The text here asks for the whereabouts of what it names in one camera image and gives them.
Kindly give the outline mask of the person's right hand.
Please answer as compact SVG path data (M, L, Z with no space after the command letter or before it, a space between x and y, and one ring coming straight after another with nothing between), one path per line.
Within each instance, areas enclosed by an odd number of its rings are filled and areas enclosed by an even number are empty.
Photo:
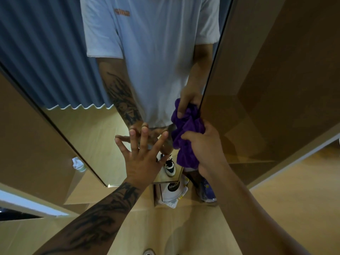
M205 133L199 133L197 141L191 142L191 146L199 161L199 173L208 180L220 174L228 164L218 131L207 120L203 120L203 123Z

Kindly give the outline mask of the person's left hand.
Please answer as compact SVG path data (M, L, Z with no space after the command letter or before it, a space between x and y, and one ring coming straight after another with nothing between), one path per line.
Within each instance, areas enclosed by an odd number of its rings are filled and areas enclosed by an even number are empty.
M121 186L130 186L144 191L150 184L152 184L163 167L163 164L157 163L156 157L168 138L168 131L161 130L160 137L156 137L151 149L145 155L139 155L139 140L141 128L131 126L129 129L131 151L129 157L124 157L126 167L126 179ZM125 141L122 136L116 136L121 141Z

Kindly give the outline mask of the purple cleaning cloth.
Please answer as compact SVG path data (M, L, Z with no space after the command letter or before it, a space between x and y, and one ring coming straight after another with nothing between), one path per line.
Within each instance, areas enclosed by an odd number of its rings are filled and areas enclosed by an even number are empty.
M176 129L171 133L173 148L179 150L177 155L177 164L184 168L197 170L199 161L196 158L191 142L182 138L186 132L205 133L205 126L198 110L192 110L185 114L183 118L178 118L174 112L171 117L172 123Z

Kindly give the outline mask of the person's right forearm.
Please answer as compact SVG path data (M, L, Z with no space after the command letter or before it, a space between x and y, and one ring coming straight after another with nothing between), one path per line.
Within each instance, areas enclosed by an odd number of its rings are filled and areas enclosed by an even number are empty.
M200 167L243 255L311 255L257 202L227 163Z

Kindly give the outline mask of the person's left forearm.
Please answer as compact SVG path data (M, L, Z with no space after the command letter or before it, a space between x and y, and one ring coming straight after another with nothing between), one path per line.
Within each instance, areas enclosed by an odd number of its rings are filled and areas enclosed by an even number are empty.
M147 186L127 178L33 255L107 255L124 220Z

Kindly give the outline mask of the white bag with black label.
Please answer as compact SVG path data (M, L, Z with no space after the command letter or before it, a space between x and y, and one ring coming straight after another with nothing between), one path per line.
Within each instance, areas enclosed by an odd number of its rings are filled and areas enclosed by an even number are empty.
M156 184L156 198L159 204L176 203L188 191L189 180L180 180L175 183Z

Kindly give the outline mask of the brown cardboard box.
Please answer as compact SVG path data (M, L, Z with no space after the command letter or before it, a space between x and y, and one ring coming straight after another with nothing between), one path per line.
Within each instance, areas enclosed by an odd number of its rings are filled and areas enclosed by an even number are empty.
M176 182L154 184L155 208L177 209L187 206L186 198L189 198L193 182L192 176L183 174Z

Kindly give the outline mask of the white bottle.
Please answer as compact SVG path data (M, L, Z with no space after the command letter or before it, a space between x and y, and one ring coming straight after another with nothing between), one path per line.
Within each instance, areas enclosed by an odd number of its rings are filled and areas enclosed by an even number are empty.
M74 157L72 158L72 162L73 162L73 168L78 171L78 172L84 172L86 171L86 165L83 163L83 161L81 159L79 159L78 157Z

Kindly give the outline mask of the blue sneaker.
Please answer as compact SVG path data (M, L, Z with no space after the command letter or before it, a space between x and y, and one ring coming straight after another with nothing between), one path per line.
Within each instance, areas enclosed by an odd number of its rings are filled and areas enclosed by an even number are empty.
M198 187L196 188L196 192L197 192L197 195L202 202L214 203L214 202L217 201L217 198L215 196L215 193L214 193L211 185L203 177L200 179Z

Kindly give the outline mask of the brown wooden cabinet panel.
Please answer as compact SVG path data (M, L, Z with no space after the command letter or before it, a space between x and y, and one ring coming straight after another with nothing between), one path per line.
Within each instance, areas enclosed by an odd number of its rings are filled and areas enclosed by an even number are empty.
M0 72L0 185L80 212L111 192L90 171L73 168L77 154Z
M340 138L340 0L232 0L201 104L247 187Z

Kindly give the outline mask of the large wall mirror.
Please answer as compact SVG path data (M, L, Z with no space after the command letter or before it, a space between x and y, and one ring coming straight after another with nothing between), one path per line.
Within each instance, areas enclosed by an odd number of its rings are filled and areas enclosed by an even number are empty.
M230 0L0 0L0 63L111 186L115 135L171 132L197 104Z

